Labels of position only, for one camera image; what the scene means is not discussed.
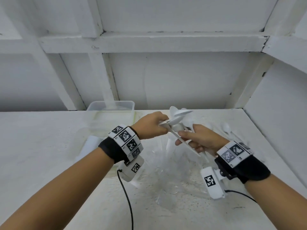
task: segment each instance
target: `black cable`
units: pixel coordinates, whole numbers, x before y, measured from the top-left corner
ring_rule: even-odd
[[[120,179],[120,176],[119,176],[119,173],[118,173],[118,172],[122,172],[122,170],[117,170],[117,176],[118,176],[119,182],[120,182],[121,185],[122,185],[122,188],[123,188],[123,190],[124,190],[124,192],[125,192],[125,195],[126,195],[126,198],[127,198],[128,204],[129,204],[130,213],[131,213],[131,223],[132,223],[132,228],[131,228],[131,229],[133,230],[133,214],[132,214],[131,204],[130,204],[130,201],[129,201],[127,192],[126,192],[125,187],[124,187],[124,185],[123,185],[123,183],[122,183],[122,180]]]
[[[234,193],[238,193],[238,194],[244,195],[245,197],[248,197],[249,199],[251,199],[252,201],[254,201],[255,203],[257,203],[256,200],[254,200],[252,197],[249,197],[248,195],[243,194],[243,193],[241,193],[241,192],[238,192],[238,191],[235,191],[235,190],[231,190],[231,189],[226,189],[225,192],[226,192],[226,193],[228,193],[228,192],[234,192]]]

